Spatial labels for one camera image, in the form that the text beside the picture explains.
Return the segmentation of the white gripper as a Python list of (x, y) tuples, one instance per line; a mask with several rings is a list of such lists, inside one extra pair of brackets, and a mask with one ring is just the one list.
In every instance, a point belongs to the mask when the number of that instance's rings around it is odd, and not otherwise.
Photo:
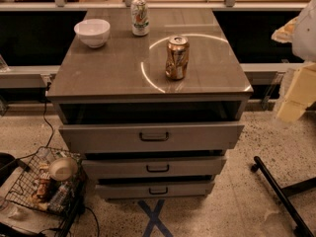
[[(272, 40), (292, 42), (292, 52), (305, 61), (316, 62), (316, 0), (297, 17), (275, 30)], [(306, 63), (290, 73), (289, 85), (276, 112), (283, 122), (295, 122), (316, 102), (316, 63)]]

